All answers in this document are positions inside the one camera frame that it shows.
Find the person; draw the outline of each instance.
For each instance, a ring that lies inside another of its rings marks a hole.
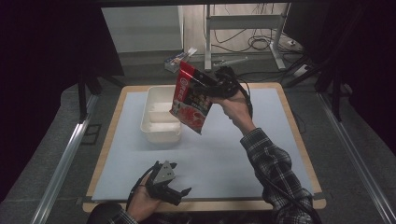
[[[248,113],[246,99],[242,92],[239,91],[228,99],[210,98],[210,101],[221,105],[224,114],[241,131],[243,138],[240,142],[247,152],[256,177],[264,186],[262,197],[273,206],[273,221],[275,223],[314,223],[313,218],[307,213],[308,211],[315,212],[312,206],[312,195],[302,188],[299,179],[291,170],[289,154],[277,147],[262,128],[255,126]],[[287,192],[300,206],[269,186],[268,179]],[[139,223],[154,213],[161,201],[149,197],[144,187],[145,183],[146,178],[135,191],[128,210],[116,208],[117,214],[110,217],[107,223]],[[100,211],[101,207],[98,205],[95,209]]]

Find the gray floor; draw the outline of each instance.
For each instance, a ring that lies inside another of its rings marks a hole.
[[[276,66],[270,55],[255,56],[259,60],[233,66],[236,74],[246,72],[274,72]],[[133,64],[129,58],[121,58],[125,77],[117,79],[128,85],[174,84],[176,74],[164,71],[160,61]],[[191,59],[198,69],[203,69],[202,57]],[[261,73],[252,79],[279,80],[279,74]],[[284,83],[292,77],[285,77]],[[323,223],[383,223],[373,200],[363,185],[340,138],[330,123],[314,90],[315,77],[294,88],[285,89],[302,138],[323,189],[327,205],[318,210]],[[71,164],[61,191],[49,213],[47,223],[85,223],[89,214],[82,211],[81,202],[91,181],[106,130],[120,95],[120,88],[100,79],[103,92],[99,97],[90,124],[101,126],[97,141],[85,136]],[[73,86],[64,91],[62,105],[49,127],[35,155],[7,198],[0,205],[0,223],[29,223],[47,188],[64,149],[78,123],[78,93]],[[347,98],[341,101],[341,117],[356,148],[372,172],[392,207],[396,207],[396,158],[349,105]]]

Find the shirt sleeve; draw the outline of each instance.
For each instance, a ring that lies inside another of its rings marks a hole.
[[[121,209],[120,212],[111,218],[107,224],[138,224],[132,217],[130,217],[125,210]]]
[[[264,186],[263,199],[273,207],[276,223],[313,223],[311,216],[291,203],[278,191],[270,187],[266,179],[287,192],[303,207],[312,210],[312,196],[303,189],[299,179],[291,170],[289,153],[277,147],[261,128],[257,128],[241,139],[247,157],[254,167],[259,181]]]

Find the table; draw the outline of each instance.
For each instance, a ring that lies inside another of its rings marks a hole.
[[[248,84],[251,89],[265,89],[265,88],[272,88],[276,89],[276,92],[280,98],[281,104],[287,116],[294,140],[297,144],[297,148],[302,156],[302,160],[304,162],[305,170],[308,173],[309,179],[311,180],[313,192],[315,196],[319,196],[322,192],[318,179],[316,177],[315,171],[312,167],[311,161],[309,156],[306,152],[304,142],[302,137],[299,134],[297,125],[293,119],[293,115],[291,114],[291,110],[286,99],[286,95],[283,92],[281,86],[278,83],[255,83],[255,84]],[[96,185],[98,180],[103,172],[106,158],[109,153],[113,137],[115,131],[117,129],[118,121],[120,119],[120,114],[123,108],[123,103],[127,96],[128,92],[135,92],[135,91],[146,91],[150,86],[128,86],[122,89],[120,94],[120,99],[117,103],[116,109],[114,111],[113,118],[111,120],[110,126],[107,131],[106,139],[102,147],[101,154],[99,156],[98,162],[96,164],[96,168],[92,175],[92,181],[88,188],[86,196],[90,198],[95,191]],[[97,205],[97,203],[84,203],[83,210],[85,212],[91,212],[91,210]],[[316,199],[314,197],[314,208],[321,209],[326,206],[325,199]],[[157,212],[188,212],[188,211],[260,211],[260,210],[271,210],[272,205],[269,203],[264,202],[263,200],[245,200],[245,201],[205,201],[205,202],[182,202],[179,206],[173,206],[169,203],[162,203]]]

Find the chip bag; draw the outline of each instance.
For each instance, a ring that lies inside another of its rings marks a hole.
[[[188,63],[181,62],[177,76],[172,108],[169,111],[198,134],[204,126],[207,113],[212,103],[194,88],[215,86],[217,81],[195,69]]]

